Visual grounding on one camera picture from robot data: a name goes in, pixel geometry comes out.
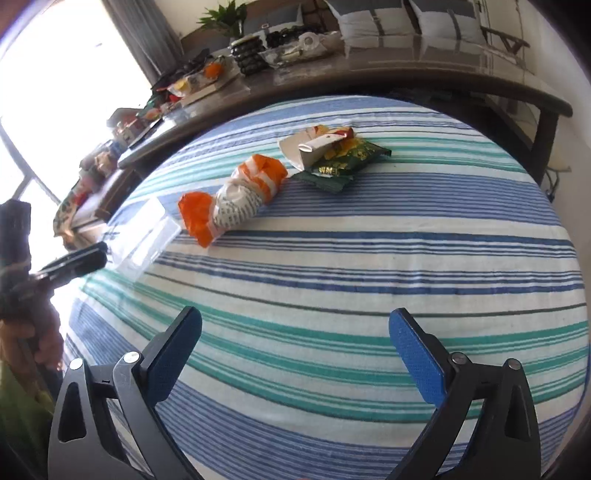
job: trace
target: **potted plant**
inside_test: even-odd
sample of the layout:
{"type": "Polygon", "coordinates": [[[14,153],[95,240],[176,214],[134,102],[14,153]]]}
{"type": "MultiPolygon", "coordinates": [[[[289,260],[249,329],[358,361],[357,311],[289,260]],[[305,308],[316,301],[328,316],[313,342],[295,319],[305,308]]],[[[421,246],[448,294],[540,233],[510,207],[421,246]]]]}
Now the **potted plant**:
{"type": "Polygon", "coordinates": [[[203,28],[219,30],[230,39],[242,38],[243,26],[246,20],[246,4],[236,6],[236,0],[230,0],[228,6],[219,5],[217,10],[208,8],[207,15],[199,21],[203,28]]]}

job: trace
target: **blue striped fabric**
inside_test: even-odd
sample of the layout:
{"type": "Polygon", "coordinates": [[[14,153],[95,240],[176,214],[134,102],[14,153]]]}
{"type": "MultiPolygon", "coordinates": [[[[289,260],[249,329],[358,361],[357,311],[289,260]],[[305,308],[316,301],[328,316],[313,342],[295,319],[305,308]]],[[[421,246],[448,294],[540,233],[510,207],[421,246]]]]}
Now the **blue striped fabric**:
{"type": "MultiPolygon", "coordinates": [[[[287,180],[209,249],[182,233],[139,279],[87,278],[66,359],[142,349],[185,305],[203,334],[157,409],[207,480],[380,479],[430,418],[388,337],[406,307],[450,351],[524,365],[548,464],[586,382],[583,280],[539,188],[497,145],[446,115],[363,96],[284,102],[215,128],[165,161],[110,222],[107,241],[157,197],[215,192],[253,153],[311,125],[351,125],[392,157],[339,195],[287,180]]],[[[147,470],[112,405],[130,461],[147,470]]],[[[442,470],[459,461],[475,403],[442,470]]]]}

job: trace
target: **gray curtain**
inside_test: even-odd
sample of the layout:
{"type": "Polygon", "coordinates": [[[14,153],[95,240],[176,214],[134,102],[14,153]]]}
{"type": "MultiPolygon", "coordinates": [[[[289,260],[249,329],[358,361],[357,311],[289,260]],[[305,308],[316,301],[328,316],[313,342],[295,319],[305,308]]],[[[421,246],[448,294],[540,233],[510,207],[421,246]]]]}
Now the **gray curtain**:
{"type": "Polygon", "coordinates": [[[181,42],[154,0],[103,0],[115,27],[154,84],[183,56],[181,42]]]}

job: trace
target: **plastic bag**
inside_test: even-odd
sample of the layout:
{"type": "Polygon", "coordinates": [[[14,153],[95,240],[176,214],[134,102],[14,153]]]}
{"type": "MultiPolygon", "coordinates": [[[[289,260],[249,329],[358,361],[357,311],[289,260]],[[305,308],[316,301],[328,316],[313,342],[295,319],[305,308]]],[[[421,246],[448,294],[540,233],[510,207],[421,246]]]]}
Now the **plastic bag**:
{"type": "Polygon", "coordinates": [[[279,190],[287,170],[276,158],[255,154],[238,165],[215,196],[186,193],[178,202],[189,235],[208,247],[225,231],[254,217],[279,190]]]}

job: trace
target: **wooden table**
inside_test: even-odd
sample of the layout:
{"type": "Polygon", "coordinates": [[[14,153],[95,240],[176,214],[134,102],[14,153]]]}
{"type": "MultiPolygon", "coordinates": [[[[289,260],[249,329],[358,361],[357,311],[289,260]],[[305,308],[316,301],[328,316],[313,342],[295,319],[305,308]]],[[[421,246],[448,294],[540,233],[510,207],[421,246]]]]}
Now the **wooden table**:
{"type": "Polygon", "coordinates": [[[202,132],[276,102],[335,93],[392,95],[398,89],[449,94],[451,101],[442,102],[439,95],[428,106],[480,131],[488,127],[490,134],[483,133],[516,158],[538,184],[550,158],[558,117],[573,114],[567,101],[499,50],[416,35],[363,37],[347,41],[342,51],[327,59],[239,77],[172,112],[143,143],[123,154],[119,167],[146,175],[202,132]],[[537,107],[535,138],[516,128],[491,96],[537,107]]]}

